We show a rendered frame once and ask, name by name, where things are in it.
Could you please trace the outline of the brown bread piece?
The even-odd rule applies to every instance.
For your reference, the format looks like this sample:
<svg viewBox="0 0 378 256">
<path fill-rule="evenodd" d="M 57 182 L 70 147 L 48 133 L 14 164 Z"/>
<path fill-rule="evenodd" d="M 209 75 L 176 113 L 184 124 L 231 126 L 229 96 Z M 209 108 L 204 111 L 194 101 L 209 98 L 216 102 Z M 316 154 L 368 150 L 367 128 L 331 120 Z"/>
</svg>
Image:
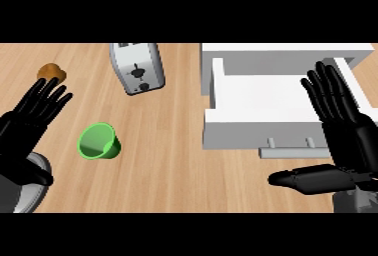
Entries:
<svg viewBox="0 0 378 256">
<path fill-rule="evenodd" d="M 48 63 L 37 72 L 37 78 L 45 78 L 46 80 L 58 78 L 58 83 L 62 83 L 67 79 L 67 72 L 55 63 Z"/>
</svg>

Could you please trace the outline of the silver toaster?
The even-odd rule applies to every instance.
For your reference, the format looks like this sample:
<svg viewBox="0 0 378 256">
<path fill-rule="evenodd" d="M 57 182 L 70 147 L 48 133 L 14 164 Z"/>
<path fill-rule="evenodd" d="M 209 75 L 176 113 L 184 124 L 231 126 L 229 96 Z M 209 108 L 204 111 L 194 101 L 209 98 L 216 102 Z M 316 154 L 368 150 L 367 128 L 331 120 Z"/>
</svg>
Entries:
<svg viewBox="0 0 378 256">
<path fill-rule="evenodd" d="M 110 59 L 130 96 L 164 87 L 166 76 L 155 43 L 111 43 Z"/>
</svg>

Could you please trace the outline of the white open drawer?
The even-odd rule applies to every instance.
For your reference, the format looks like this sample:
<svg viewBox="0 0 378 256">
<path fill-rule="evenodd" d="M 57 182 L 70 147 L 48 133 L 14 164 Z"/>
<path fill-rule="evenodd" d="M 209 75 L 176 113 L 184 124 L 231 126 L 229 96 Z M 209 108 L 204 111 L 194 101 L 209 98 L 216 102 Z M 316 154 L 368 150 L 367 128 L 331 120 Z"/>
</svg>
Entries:
<svg viewBox="0 0 378 256">
<path fill-rule="evenodd" d="M 203 93 L 210 96 L 207 149 L 257 149 L 269 141 L 300 148 L 308 139 L 319 147 L 327 145 L 300 79 L 299 75 L 229 75 L 223 58 L 201 61 Z"/>
</svg>

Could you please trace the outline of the white drawer cabinet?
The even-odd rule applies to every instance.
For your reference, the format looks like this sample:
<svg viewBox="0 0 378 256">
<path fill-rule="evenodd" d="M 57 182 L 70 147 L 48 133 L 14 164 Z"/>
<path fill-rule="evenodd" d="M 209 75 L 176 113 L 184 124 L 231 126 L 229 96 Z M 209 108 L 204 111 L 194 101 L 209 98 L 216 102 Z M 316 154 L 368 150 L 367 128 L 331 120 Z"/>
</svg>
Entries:
<svg viewBox="0 0 378 256">
<path fill-rule="evenodd" d="M 228 75 L 300 75 L 328 58 L 344 58 L 355 68 L 373 52 L 371 43 L 201 43 L 201 94 L 210 94 L 215 58 Z"/>
</svg>

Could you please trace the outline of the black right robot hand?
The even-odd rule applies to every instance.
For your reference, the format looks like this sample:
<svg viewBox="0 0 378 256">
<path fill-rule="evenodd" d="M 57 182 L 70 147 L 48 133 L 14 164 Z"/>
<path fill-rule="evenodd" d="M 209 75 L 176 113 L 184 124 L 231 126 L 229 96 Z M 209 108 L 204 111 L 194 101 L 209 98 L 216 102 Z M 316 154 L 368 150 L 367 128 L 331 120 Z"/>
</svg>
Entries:
<svg viewBox="0 0 378 256">
<path fill-rule="evenodd" d="M 322 122 L 334 164 L 279 171 L 269 184 L 305 195 L 359 188 L 378 192 L 378 126 L 359 111 L 350 89 L 337 69 L 322 62 L 300 80 Z"/>
</svg>

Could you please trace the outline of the green cup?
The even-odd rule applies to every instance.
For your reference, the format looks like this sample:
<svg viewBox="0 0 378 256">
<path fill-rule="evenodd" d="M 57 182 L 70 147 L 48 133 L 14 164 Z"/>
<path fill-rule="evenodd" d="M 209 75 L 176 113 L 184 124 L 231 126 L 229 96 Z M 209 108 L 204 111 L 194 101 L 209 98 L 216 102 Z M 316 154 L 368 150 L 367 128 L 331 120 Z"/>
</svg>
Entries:
<svg viewBox="0 0 378 256">
<path fill-rule="evenodd" d="M 85 159 L 113 159 L 121 152 L 121 144 L 116 134 L 114 127 L 98 122 L 83 131 L 79 141 L 77 150 Z"/>
</svg>

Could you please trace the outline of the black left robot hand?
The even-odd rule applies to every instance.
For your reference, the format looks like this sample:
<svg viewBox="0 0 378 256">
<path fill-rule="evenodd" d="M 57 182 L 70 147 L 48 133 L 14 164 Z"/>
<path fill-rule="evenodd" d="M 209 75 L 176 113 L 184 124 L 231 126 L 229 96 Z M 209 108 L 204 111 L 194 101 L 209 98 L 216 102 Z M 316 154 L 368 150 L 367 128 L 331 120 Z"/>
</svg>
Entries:
<svg viewBox="0 0 378 256">
<path fill-rule="evenodd" d="M 18 185 L 54 184 L 52 174 L 27 157 L 73 98 L 59 79 L 40 78 L 27 91 L 17 107 L 0 116 L 0 174 Z"/>
</svg>

